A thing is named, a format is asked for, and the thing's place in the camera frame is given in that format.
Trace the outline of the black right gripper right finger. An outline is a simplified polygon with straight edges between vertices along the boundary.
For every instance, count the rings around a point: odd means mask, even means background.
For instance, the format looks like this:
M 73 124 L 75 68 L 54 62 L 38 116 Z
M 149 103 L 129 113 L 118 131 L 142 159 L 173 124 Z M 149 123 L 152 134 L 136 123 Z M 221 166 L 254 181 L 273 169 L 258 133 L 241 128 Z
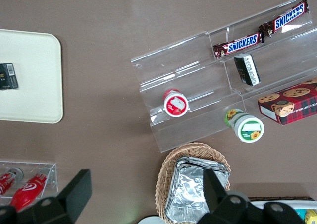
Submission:
M 209 212 L 199 224 L 257 224 L 249 198 L 240 192 L 227 192 L 211 169 L 204 170 L 203 191 Z

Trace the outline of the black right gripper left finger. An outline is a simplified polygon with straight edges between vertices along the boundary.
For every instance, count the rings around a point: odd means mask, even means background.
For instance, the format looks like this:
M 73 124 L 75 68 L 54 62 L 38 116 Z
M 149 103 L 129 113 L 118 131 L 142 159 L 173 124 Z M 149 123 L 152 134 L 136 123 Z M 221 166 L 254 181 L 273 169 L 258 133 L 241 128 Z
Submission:
M 74 224 L 92 196 L 89 169 L 80 170 L 56 196 L 38 201 L 16 215 L 17 224 Z

